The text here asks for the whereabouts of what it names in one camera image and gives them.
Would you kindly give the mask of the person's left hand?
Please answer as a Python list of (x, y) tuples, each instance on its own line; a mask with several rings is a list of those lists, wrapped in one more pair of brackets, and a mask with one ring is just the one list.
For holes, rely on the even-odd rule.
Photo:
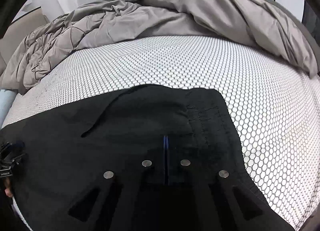
[(12, 194), (12, 192), (11, 192), (11, 185), (10, 185), (10, 180), (9, 180), (9, 178), (5, 178), (5, 180), (4, 180), (4, 186), (5, 186), (5, 193), (6, 193), (7, 197), (12, 198), (12, 197), (13, 197), (13, 194)]

